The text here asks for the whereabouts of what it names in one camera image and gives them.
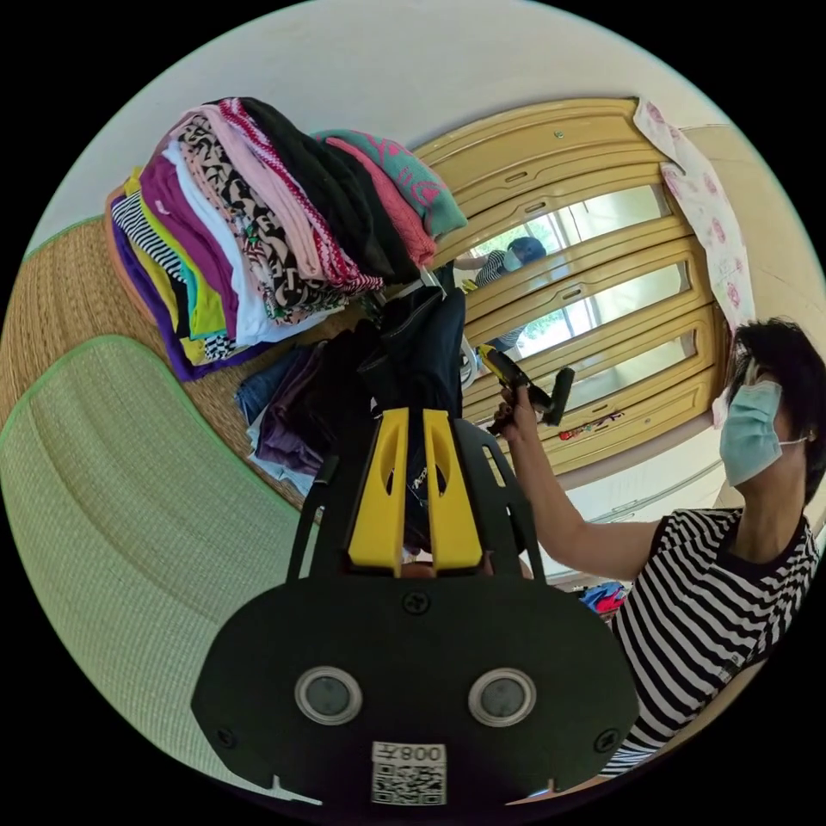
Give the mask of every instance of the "black and white striped shirt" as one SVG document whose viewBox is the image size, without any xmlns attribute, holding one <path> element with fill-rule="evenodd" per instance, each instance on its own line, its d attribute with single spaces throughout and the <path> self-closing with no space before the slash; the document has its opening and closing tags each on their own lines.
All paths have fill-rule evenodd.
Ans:
<svg viewBox="0 0 826 826">
<path fill-rule="evenodd" d="M 757 564 L 729 552 L 741 514 L 679 510 L 657 528 L 611 625 L 634 674 L 639 717 L 601 776 L 657 752 L 741 669 L 768 656 L 800 608 L 817 567 L 807 521 L 775 560 Z"/>
<path fill-rule="evenodd" d="M 478 271 L 476 278 L 473 279 L 476 286 L 484 287 L 486 284 L 492 284 L 495 280 L 502 278 L 502 275 L 504 274 L 504 266 L 505 254 L 501 250 L 493 250 L 492 252 L 489 252 L 488 260 Z M 496 339 L 497 348 L 500 350 L 510 350 L 512 347 L 515 347 L 523 330 L 523 327 L 519 327 L 516 330 L 502 333 Z"/>
</svg>

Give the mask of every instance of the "yellow shirt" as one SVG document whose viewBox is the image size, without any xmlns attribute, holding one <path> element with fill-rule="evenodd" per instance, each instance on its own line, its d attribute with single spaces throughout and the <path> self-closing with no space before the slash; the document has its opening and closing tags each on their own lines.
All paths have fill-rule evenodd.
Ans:
<svg viewBox="0 0 826 826">
<path fill-rule="evenodd" d="M 132 247 L 132 252 L 138 259 L 138 263 L 144 268 L 152 285 L 157 290 L 158 297 L 163 301 L 163 306 L 170 312 L 172 329 L 177 330 L 178 302 L 175 298 L 175 291 L 170 284 L 170 277 L 163 270 L 163 267 L 157 261 L 153 261 L 139 246 L 132 243 L 132 241 L 129 242 L 129 246 Z M 207 363 L 202 339 L 180 338 L 178 341 L 181 342 L 183 354 L 190 364 L 197 366 Z"/>
<path fill-rule="evenodd" d="M 139 175 L 139 169 L 133 170 L 132 176 L 124 185 L 124 191 L 127 195 L 140 189 Z M 158 237 L 181 258 L 193 274 L 195 279 L 195 302 L 189 316 L 190 332 L 197 336 L 208 336 L 212 333 L 225 331 L 226 319 L 224 317 L 224 307 L 221 304 L 220 295 L 207 284 L 203 274 L 194 265 L 186 250 L 150 212 L 144 203 L 143 197 L 140 199 L 140 209 L 149 226 L 156 232 Z"/>
</svg>

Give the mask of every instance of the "face mask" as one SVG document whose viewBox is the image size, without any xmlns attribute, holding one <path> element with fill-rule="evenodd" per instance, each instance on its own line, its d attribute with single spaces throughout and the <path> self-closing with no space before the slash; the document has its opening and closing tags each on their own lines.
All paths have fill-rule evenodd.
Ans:
<svg viewBox="0 0 826 826">
<path fill-rule="evenodd" d="M 731 400 L 728 418 L 720 434 L 720 458 L 725 477 L 735 487 L 754 478 L 782 455 L 782 445 L 803 439 L 780 441 L 774 432 L 774 417 L 780 407 L 780 385 L 762 381 L 741 387 Z"/>
<path fill-rule="evenodd" d="M 508 250 L 505 253 L 505 260 L 502 262 L 502 266 L 505 267 L 509 273 L 513 273 L 522 266 L 522 262 L 513 250 Z"/>
</svg>

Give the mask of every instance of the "woman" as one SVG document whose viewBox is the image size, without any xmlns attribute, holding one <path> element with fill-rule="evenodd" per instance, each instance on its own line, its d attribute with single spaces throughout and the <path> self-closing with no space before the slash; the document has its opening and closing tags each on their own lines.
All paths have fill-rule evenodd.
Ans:
<svg viewBox="0 0 826 826">
<path fill-rule="evenodd" d="M 498 278 L 502 278 L 507 273 L 513 273 L 520 267 L 526 264 L 538 261 L 547 255 L 545 247 L 529 236 L 523 236 L 511 241 L 506 250 L 493 250 L 486 256 L 478 256 L 476 258 L 457 258 L 453 262 L 455 269 L 477 269 L 478 273 L 474 279 L 477 287 L 484 287 L 486 284 L 491 284 Z M 510 350 L 516 346 L 524 327 L 519 327 L 516 330 L 511 330 L 493 341 L 488 342 L 491 347 L 497 350 Z"/>
<path fill-rule="evenodd" d="M 601 775 L 581 787 L 654 755 L 738 672 L 765 659 L 814 576 L 803 510 L 826 472 L 826 366 L 797 325 L 778 319 L 739 328 L 735 352 L 720 455 L 743 496 L 738 509 L 588 523 L 553 475 L 525 389 L 515 399 L 503 393 L 498 415 L 513 406 L 503 435 L 540 544 L 574 570 L 634 582 L 612 629 L 634 674 L 639 717 Z"/>
</svg>

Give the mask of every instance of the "qr code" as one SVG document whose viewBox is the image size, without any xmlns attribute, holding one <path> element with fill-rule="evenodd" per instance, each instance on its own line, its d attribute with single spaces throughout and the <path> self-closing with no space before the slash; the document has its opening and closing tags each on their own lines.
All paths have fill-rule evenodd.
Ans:
<svg viewBox="0 0 826 826">
<path fill-rule="evenodd" d="M 373 764 L 373 802 L 397 806 L 437 806 L 445 803 L 442 764 Z"/>
</svg>

